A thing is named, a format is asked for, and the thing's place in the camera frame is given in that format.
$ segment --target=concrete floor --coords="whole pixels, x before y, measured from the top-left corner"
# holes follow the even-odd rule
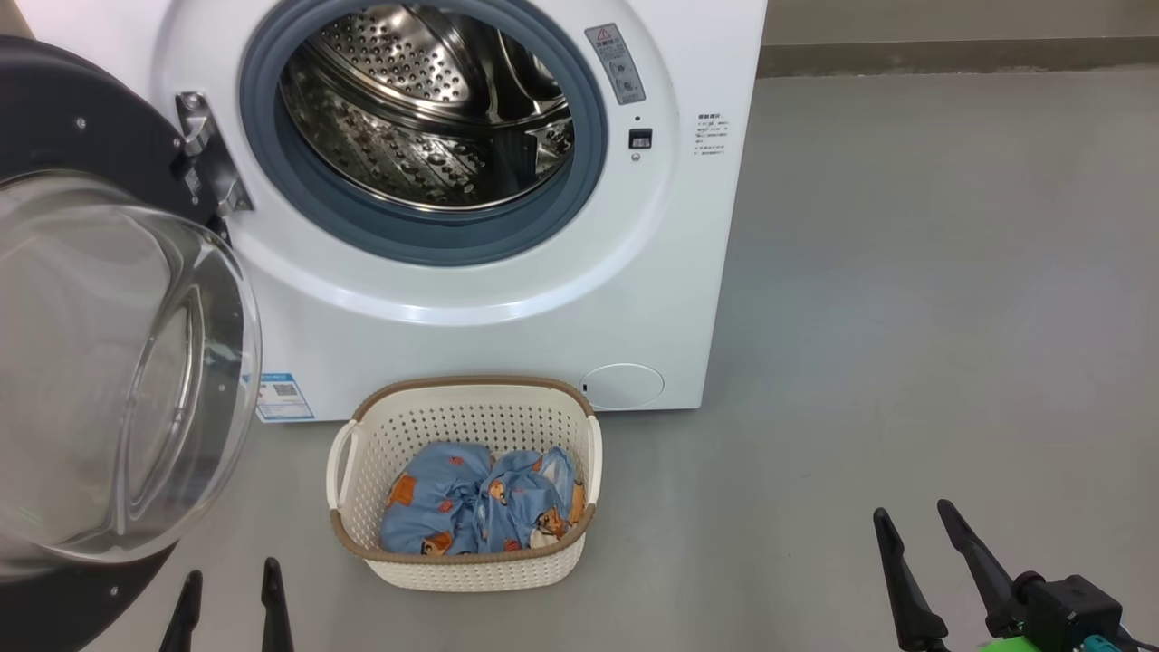
[[[757,85],[705,408],[605,416],[575,573],[395,589],[334,540],[333,425],[255,427],[219,505],[90,647],[260,649],[277,557],[298,650],[892,650],[887,506],[953,650],[989,640],[934,507],[1012,573],[1081,573],[1159,639],[1159,74]]]

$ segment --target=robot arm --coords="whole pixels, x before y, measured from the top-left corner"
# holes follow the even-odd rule
[[[1011,580],[954,504],[938,501],[950,543],[965,558],[986,607],[986,629],[1000,640],[983,652],[1137,652],[1153,646],[1131,639],[1120,625],[1123,607],[1081,576],[1048,583],[1033,571]],[[930,609],[905,563],[905,544],[883,508],[874,512],[877,548],[905,652],[948,652],[946,623]]]

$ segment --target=blue printed cloth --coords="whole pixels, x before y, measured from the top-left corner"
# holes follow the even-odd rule
[[[391,490],[382,549],[414,555],[504,552],[554,543],[578,522],[583,485],[559,447],[540,455],[437,442]]]

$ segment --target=perforated basket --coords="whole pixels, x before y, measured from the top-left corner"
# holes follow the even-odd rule
[[[580,523],[532,550],[454,557],[382,550],[379,527],[391,488],[424,446],[438,441],[480,444],[496,457],[561,447],[586,488]],[[511,591],[555,584],[575,567],[596,514],[602,468],[599,423],[575,388],[520,376],[433,379],[391,386],[363,402],[330,447],[326,493],[338,541],[386,581],[422,591]]]

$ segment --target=door hinge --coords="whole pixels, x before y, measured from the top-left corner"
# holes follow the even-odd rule
[[[229,148],[221,139],[217,119],[204,93],[178,93],[177,117],[185,134],[183,155],[196,173],[206,178],[217,199],[214,213],[228,217],[238,211],[254,210],[238,166],[229,155]]]

